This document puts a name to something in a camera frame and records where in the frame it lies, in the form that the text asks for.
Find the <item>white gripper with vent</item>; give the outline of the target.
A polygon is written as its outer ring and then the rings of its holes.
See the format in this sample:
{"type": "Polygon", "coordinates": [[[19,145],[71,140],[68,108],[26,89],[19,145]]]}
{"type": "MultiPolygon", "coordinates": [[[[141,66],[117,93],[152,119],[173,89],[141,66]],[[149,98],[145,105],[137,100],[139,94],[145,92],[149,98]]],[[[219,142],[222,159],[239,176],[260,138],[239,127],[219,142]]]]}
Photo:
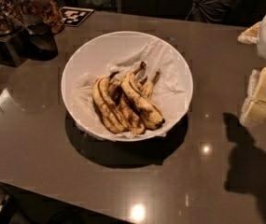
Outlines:
{"type": "MultiPolygon", "coordinates": [[[[238,36],[244,44],[256,44],[259,56],[266,60],[266,15],[262,21],[247,28],[238,36]]],[[[254,127],[266,120],[266,67],[254,69],[249,77],[247,97],[241,110],[240,122],[254,127]]]]}

